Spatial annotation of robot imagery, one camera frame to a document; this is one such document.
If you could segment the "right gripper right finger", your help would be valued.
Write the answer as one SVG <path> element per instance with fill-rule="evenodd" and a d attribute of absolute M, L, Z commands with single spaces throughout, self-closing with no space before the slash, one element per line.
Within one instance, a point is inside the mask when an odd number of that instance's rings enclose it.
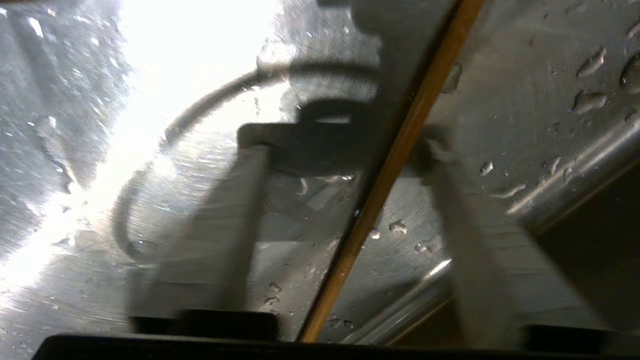
<path fill-rule="evenodd" d="M 467 177 L 438 141 L 432 189 L 470 348 L 603 351 L 610 329 L 519 221 Z"/>

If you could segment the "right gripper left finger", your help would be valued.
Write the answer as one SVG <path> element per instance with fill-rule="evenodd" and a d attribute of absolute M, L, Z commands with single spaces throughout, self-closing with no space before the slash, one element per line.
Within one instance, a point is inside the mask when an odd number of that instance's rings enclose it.
<path fill-rule="evenodd" d="M 132 300 L 140 334 L 272 337 L 274 317 L 245 309 L 271 150 L 254 145 L 237 161 Z"/>

